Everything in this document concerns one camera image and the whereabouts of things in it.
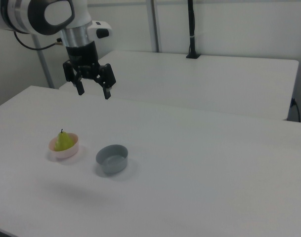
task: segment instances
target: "table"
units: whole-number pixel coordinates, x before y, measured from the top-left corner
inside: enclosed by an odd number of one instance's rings
[[[47,149],[78,134],[65,161]],[[121,144],[129,164],[95,162]],[[0,230],[17,237],[301,237],[301,123],[29,87],[0,106]]]
[[[114,98],[284,120],[288,117],[298,61],[113,51]],[[86,93],[103,95],[83,79]],[[61,90],[77,93],[72,83]]]

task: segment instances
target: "green pear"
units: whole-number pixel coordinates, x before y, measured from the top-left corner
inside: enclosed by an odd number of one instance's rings
[[[75,145],[71,137],[61,130],[55,143],[55,151],[60,152],[69,149]]]

